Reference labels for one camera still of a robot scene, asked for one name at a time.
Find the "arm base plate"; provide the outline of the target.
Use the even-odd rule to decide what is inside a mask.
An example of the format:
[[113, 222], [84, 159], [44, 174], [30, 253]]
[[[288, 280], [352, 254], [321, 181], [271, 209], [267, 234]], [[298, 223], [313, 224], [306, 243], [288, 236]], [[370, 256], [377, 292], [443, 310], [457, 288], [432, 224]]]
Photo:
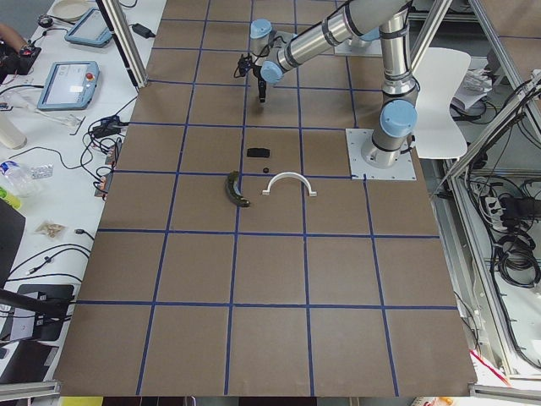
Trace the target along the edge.
[[379, 150], [372, 129], [346, 129], [347, 152], [353, 180], [415, 181], [413, 159], [404, 142], [397, 151]]
[[382, 49], [380, 39], [365, 41], [359, 38], [352, 38], [336, 46], [334, 48], [334, 54], [337, 56], [381, 58]]

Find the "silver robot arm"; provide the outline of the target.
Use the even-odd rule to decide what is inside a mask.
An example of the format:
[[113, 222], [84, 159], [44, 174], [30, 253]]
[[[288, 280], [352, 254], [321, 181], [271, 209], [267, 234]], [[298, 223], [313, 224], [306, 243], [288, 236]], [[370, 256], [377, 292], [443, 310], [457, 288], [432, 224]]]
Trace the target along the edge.
[[371, 32], [380, 41], [383, 80], [379, 121], [362, 146], [362, 157], [372, 167], [389, 168], [402, 153], [418, 121], [416, 101], [419, 83], [410, 57], [409, 1], [346, 1], [338, 9], [304, 31], [277, 30], [267, 19], [249, 27], [251, 48], [238, 60], [235, 74], [253, 74], [258, 98], [280, 82], [285, 73], [341, 45], [366, 39]]

